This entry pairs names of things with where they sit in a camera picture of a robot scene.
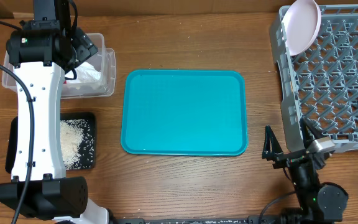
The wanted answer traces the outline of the large white plate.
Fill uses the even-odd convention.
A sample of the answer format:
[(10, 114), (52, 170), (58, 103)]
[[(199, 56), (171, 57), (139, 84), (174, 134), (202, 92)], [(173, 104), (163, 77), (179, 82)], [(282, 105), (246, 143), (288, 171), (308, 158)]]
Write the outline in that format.
[(307, 50), (316, 39), (321, 25), (321, 10), (315, 0), (296, 0), (282, 19), (291, 56)]

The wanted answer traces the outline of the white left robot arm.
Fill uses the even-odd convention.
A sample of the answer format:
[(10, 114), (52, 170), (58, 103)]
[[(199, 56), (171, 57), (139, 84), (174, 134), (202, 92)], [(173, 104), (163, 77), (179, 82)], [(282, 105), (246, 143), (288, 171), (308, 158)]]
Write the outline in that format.
[(98, 50), (77, 26), (73, 1), (35, 1), (6, 44), (17, 83), (17, 146), (11, 181), (0, 202), (16, 215), (58, 223), (112, 223), (88, 196), (84, 177), (67, 177), (60, 147), (60, 98), (65, 75)]

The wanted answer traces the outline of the white napkin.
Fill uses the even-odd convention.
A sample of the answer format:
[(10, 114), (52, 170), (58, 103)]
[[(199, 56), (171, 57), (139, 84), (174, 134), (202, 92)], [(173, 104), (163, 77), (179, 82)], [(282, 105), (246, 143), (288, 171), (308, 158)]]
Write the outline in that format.
[(97, 71), (95, 67), (84, 62), (75, 69), (77, 78), (75, 80), (67, 81), (69, 85), (74, 85), (77, 89), (79, 88), (92, 88), (98, 89), (102, 86), (101, 72)]

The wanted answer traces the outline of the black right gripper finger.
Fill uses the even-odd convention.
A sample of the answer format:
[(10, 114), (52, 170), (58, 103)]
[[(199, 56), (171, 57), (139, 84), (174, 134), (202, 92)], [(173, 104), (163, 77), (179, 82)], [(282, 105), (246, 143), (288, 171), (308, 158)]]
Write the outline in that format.
[(317, 130), (306, 118), (301, 119), (301, 132), (305, 149), (309, 151), (323, 150), (323, 147), (318, 140), (324, 138), (324, 135), (319, 130)]
[(263, 156), (277, 156), (283, 154), (283, 150), (270, 126), (265, 127), (265, 140), (262, 150)]

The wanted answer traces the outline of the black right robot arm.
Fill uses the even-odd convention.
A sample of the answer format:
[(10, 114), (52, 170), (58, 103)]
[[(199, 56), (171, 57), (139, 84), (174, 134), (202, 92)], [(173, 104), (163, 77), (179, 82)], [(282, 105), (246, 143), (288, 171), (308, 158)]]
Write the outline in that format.
[[(285, 154), (270, 126), (265, 127), (262, 158), (282, 169), (294, 190), (269, 202), (258, 217), (259, 223), (336, 223), (342, 221), (349, 194), (338, 184), (320, 182), (318, 171), (333, 154), (335, 143), (309, 121), (300, 120), (304, 149)], [(284, 208), (279, 215), (266, 217), (272, 205), (296, 195), (298, 208)]]

